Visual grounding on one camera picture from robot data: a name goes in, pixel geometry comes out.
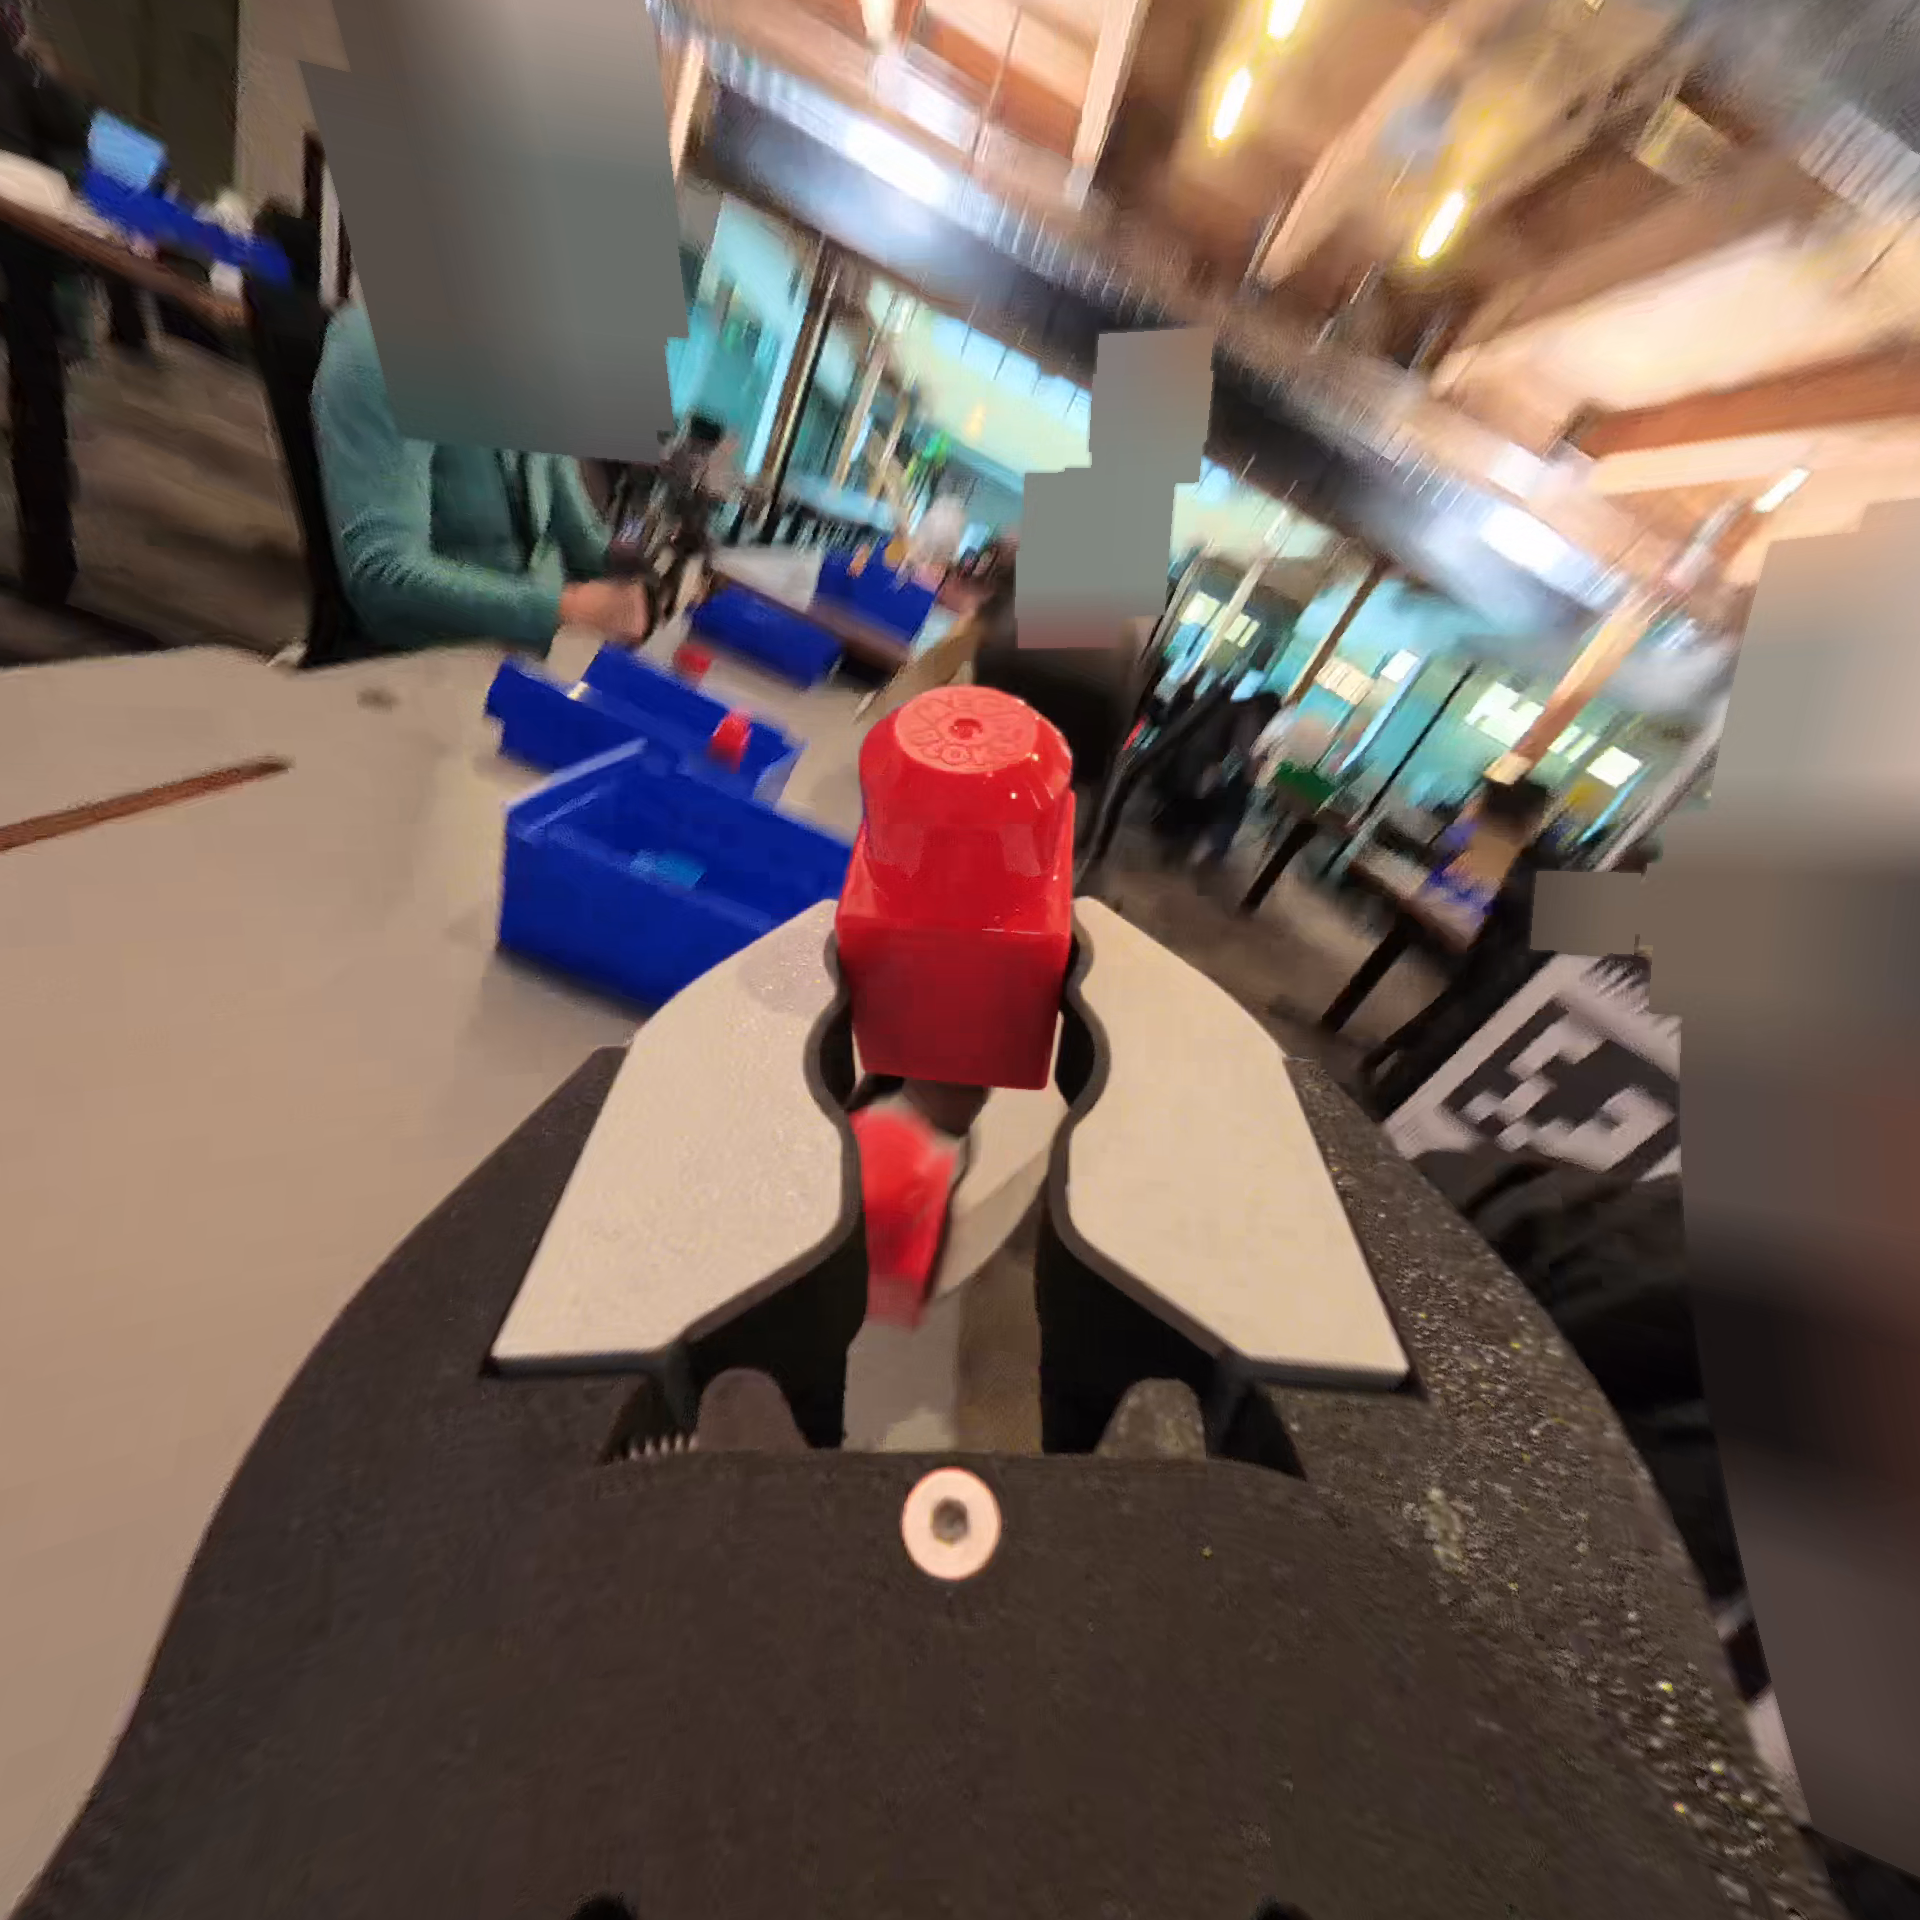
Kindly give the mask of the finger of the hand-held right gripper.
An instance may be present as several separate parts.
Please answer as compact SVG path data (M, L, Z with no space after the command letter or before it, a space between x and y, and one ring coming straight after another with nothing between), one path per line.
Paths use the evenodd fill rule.
M951 1188L931 1300L937 1303L989 1261L1014 1235L1047 1179L1057 1112L981 1112L967 1137L965 1166Z

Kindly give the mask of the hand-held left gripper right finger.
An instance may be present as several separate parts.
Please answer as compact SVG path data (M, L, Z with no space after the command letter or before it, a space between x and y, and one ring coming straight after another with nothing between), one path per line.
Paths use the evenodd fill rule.
M1260 1387L1395 1395L1409 1357L1287 1056L1207 973L1094 897L1071 907L1038 1246L1040 1427L1103 1432L1141 1381L1207 1432Z

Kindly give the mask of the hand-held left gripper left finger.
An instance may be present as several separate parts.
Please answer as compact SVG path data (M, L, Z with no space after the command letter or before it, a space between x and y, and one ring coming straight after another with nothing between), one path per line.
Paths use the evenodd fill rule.
M725 1372L840 1432L869 1309L855 1046L816 903L668 1001L627 1048L488 1363L652 1376L688 1416Z

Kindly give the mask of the blue plastic bin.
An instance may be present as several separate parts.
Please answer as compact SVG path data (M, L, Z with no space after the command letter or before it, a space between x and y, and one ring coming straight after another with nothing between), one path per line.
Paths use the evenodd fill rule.
M937 585L916 571L888 565L870 543L836 545L822 553L813 599L840 607L900 639L916 639L935 609Z
M108 225L163 251L195 255L215 271L292 284L291 262L275 239L179 198L167 147L110 110L95 110L87 121L79 201Z
M701 859L691 893L628 870ZM593 992L659 1007L771 929L838 897L853 845L691 768L609 752L504 807L496 943Z
M688 613L688 636L793 688L828 684L843 661L833 633L744 583L705 592Z
M755 720L752 748L733 773L705 753L709 733L727 711ZM484 715L497 727L497 750L539 773L636 750L771 805L783 796L803 756L803 743L772 720L617 647L598 649L566 685L532 664L503 663L487 691Z

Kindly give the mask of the person's right forearm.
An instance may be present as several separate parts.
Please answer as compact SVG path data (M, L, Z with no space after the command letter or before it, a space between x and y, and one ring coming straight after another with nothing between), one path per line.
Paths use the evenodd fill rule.
M1614 1406L1661 1493L1703 1588L1743 1588L1736 1532L1701 1379L1688 1238L1675 1173L1631 1179L1493 1150L1430 1182L1517 1276Z

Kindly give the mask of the black white marker sign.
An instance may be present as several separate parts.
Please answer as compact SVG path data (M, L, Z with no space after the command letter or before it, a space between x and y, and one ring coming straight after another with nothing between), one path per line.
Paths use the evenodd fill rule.
M1648 959L1555 956L1383 1111L1407 1160L1493 1148L1628 1182L1683 1166L1679 1024Z

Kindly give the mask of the black office chair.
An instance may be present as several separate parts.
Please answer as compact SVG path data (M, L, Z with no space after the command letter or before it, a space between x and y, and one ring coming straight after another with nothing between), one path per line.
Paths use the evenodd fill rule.
M245 273L243 300L303 553L305 628L296 663L305 670L344 664L367 645L334 553L311 406L331 319L320 293L320 223L286 201L268 198L254 214L252 235L286 262L280 278Z

